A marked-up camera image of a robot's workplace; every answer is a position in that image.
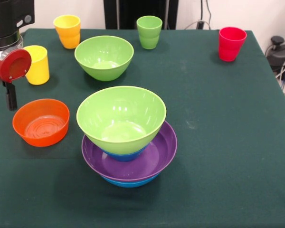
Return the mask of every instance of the red cup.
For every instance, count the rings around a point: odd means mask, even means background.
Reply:
[[[219,58],[231,62],[238,56],[247,33],[244,30],[235,27],[222,28],[219,31]]]

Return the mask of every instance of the yellow cup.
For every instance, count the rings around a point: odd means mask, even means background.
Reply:
[[[80,42],[80,18],[74,15],[62,15],[54,20],[56,32],[66,49],[74,49]]]
[[[24,47],[32,58],[26,78],[32,85],[41,85],[49,80],[48,51],[45,47],[32,45]]]

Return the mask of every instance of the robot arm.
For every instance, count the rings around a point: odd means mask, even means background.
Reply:
[[[0,82],[6,87],[11,111],[17,109],[12,81],[23,77],[31,64],[19,29],[34,22],[34,0],[0,0]]]

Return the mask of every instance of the orange bowl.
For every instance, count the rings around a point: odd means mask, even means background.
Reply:
[[[65,137],[69,119],[70,111],[63,102],[39,99],[27,103],[15,113],[13,128],[28,144],[45,147]]]

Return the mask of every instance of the stacked bowls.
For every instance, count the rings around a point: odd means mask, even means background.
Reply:
[[[85,134],[85,161],[117,186],[150,182],[176,153],[176,135],[166,113],[162,99],[144,88],[115,86],[93,93],[76,114]]]

